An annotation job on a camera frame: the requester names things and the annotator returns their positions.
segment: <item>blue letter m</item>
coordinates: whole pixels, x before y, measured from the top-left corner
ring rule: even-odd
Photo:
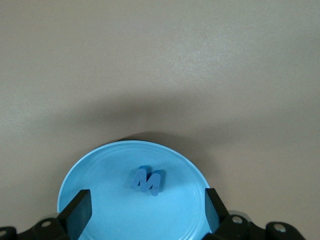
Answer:
[[[157,196],[160,187],[160,180],[161,175],[159,171],[152,172],[149,179],[147,179],[147,167],[141,166],[136,172],[130,188],[135,190],[140,185],[140,190],[143,193],[146,193],[150,188],[152,188],[151,194],[153,196]]]

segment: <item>blue plate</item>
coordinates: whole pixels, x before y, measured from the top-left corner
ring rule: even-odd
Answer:
[[[157,196],[130,188],[140,166],[162,172]],[[204,176],[176,151],[147,141],[118,141],[89,152],[72,167],[57,210],[78,191],[90,189],[92,217],[80,240],[200,240],[210,232],[205,188]]]

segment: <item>letter m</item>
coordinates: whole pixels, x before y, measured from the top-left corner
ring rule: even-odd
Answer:
[[[161,175],[159,171],[154,171],[151,173],[151,176],[147,179],[147,167],[141,166],[136,172],[130,188],[135,190],[140,185],[140,191],[146,193],[151,189],[151,194],[157,196],[160,187]]]

